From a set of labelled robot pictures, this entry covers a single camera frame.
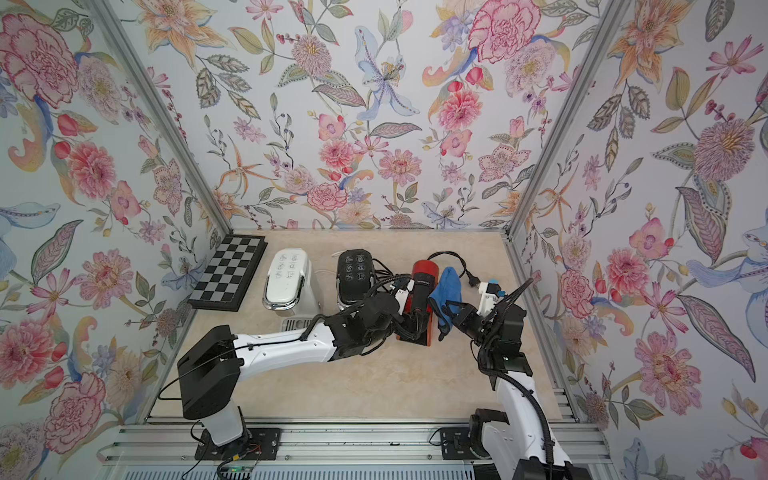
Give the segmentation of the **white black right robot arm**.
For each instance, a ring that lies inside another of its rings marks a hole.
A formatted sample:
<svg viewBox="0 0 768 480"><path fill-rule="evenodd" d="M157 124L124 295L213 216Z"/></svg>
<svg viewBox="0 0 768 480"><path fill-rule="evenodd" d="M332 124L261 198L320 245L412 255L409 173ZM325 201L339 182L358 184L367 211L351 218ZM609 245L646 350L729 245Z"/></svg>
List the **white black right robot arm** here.
<svg viewBox="0 0 768 480"><path fill-rule="evenodd" d="M477 307L457 300L440 305L443 317L477 348L477 368L502 406L470 417L470 448L491 460L501 479L589 479L589 470L574 464L556 440L522 351L527 312L517 301L532 283L527 279L504 293L498 284L482 282Z"/></svg>

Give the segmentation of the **red coffee machine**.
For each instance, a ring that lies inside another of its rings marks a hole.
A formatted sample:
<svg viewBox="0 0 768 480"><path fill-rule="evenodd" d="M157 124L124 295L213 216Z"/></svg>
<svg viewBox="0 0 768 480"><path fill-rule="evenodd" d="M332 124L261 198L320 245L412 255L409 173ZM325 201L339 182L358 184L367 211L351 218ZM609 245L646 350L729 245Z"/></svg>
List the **red coffee machine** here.
<svg viewBox="0 0 768 480"><path fill-rule="evenodd" d="M412 279L414 281L412 291L415 287L421 287L423 289L423 311L402 315L403 319L420 319L428 322L428 343L417 344L425 347L429 347L431 344L431 328L432 328L432 315L433 312L428 306L428 297L437 287L439 267L432 260L419 260L416 261L412 268Z"/></svg>

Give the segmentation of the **blue microfiber cloth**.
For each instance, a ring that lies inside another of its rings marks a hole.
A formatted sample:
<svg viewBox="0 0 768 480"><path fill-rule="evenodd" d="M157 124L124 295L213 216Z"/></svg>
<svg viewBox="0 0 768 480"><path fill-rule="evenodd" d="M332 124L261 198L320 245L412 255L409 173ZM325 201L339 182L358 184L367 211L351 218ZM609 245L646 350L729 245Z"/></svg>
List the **blue microfiber cloth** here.
<svg viewBox="0 0 768 480"><path fill-rule="evenodd" d="M451 332L453 327L446 324L440 308L446 300L462 301L462 285L458 273L453 267L443 270L437 287L428 297L428 306L438 320L438 341L441 342Z"/></svg>

